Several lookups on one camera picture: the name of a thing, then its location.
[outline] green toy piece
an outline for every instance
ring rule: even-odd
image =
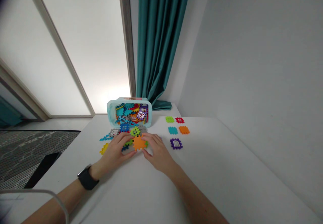
[[[173,123],[173,122],[175,122],[175,121],[174,121],[174,118],[173,118],[173,117],[171,117],[171,116],[166,116],[166,121],[167,121],[168,123]]]
[[[129,142],[126,142],[125,144],[124,144],[124,147],[125,146],[130,146],[131,144],[133,144],[134,143],[134,140],[133,139],[130,139],[129,140]]]
[[[139,134],[140,134],[140,130],[136,126],[130,131],[130,135],[133,137],[139,136]]]

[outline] forearm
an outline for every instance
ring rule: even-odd
[[[228,223],[179,165],[168,177],[179,191],[193,223]]]
[[[69,186],[62,190],[57,196],[64,203],[68,213],[71,213],[76,205],[80,202],[84,194],[85,188],[78,179],[74,180]],[[41,208],[35,211],[23,224],[29,223],[64,223],[65,214],[61,206],[55,199],[49,200]]]

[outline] smartwatch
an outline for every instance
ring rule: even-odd
[[[83,185],[83,187],[86,190],[92,190],[99,182],[95,181],[90,173],[88,172],[88,170],[90,169],[91,164],[89,164],[88,166],[86,166],[77,176],[78,176],[78,180],[81,182],[81,184]]]

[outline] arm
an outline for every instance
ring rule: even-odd
[[[129,133],[121,133],[113,138],[101,159],[89,169],[89,173],[94,180],[98,180],[106,173],[118,168],[124,161],[136,154],[136,151],[132,151],[126,155],[121,153],[123,145],[132,138],[133,136],[130,136]],[[68,213],[71,213],[86,192],[87,190],[83,187],[81,182],[76,179],[63,189],[58,194],[58,197],[64,203]],[[51,199],[28,217],[23,224],[56,224],[64,222],[65,216],[63,210],[55,199]]]
[[[145,158],[155,167],[163,172],[174,183],[179,191],[190,219],[193,223],[228,223],[216,207],[189,179],[182,168],[173,160],[164,143],[158,135],[143,133],[142,138],[148,141],[154,152],[150,155],[145,149]]]

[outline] left hand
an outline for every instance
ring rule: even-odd
[[[121,153],[124,144],[133,138],[129,133],[122,132],[112,139],[100,160],[89,169],[89,173],[94,180],[98,180],[106,173],[117,169],[124,161],[137,153],[137,151],[131,151],[126,155]]]

